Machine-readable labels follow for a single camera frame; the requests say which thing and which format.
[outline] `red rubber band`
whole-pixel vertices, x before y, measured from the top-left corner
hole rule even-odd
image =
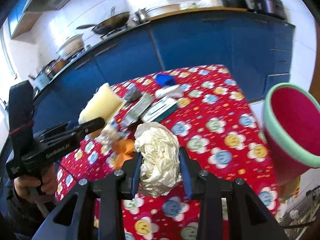
[[[34,121],[31,120],[30,122],[27,122],[27,123],[23,124],[22,126],[20,126],[20,127],[16,128],[16,129],[14,129],[13,131],[9,132],[9,135],[12,135],[12,134],[14,134],[16,132],[19,132],[20,130],[26,129],[26,128],[30,127],[30,126],[32,127],[33,124],[34,124]]]

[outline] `table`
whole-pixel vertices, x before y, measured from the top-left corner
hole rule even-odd
[[[229,71],[223,65],[203,65],[162,73],[174,76],[181,84],[184,97],[178,100],[178,110],[161,124],[178,137],[180,146],[186,147],[190,158],[197,160],[202,169],[227,180],[243,178],[275,215],[279,201],[266,141]],[[160,88],[155,77],[156,74],[136,78],[112,89],[121,97],[134,85],[153,94]],[[130,107],[116,115],[117,123]],[[130,130],[123,132],[126,138],[134,138],[133,134]],[[57,200],[66,195],[76,180],[102,179],[112,172],[115,157],[110,148],[87,138],[83,140],[81,147],[61,162]],[[167,196],[155,199],[137,194],[132,201],[123,201],[122,208],[126,240],[196,239],[200,203],[185,196],[182,184]],[[224,238],[228,239],[225,209],[223,217]],[[95,225],[98,223],[99,200]]]

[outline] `mint green bowl rim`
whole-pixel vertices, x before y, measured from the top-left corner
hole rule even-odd
[[[283,129],[279,121],[274,115],[271,107],[271,97],[273,93],[280,88],[293,88],[302,94],[304,94],[318,109],[320,112],[320,105],[316,99],[307,91],[303,90],[301,87],[294,85],[292,83],[279,83],[274,85],[265,98],[265,103],[263,106],[263,120],[265,123],[265,128],[267,129],[273,140],[292,158],[300,163],[311,168],[320,167],[320,156],[314,155],[301,147],[296,141]]]

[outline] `person's hand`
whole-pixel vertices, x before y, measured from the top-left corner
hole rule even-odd
[[[42,177],[43,185],[41,191],[47,195],[53,195],[58,189],[58,182],[56,180],[56,174],[54,172],[54,165],[52,165],[46,174]],[[28,187],[38,187],[41,185],[41,181],[35,177],[22,175],[14,179],[14,188],[20,198],[26,199],[28,202],[34,203],[44,196],[34,197],[30,195]]]

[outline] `pink bowl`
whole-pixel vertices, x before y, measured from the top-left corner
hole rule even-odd
[[[310,93],[290,83],[275,85],[263,119],[279,185],[320,167],[320,106]]]

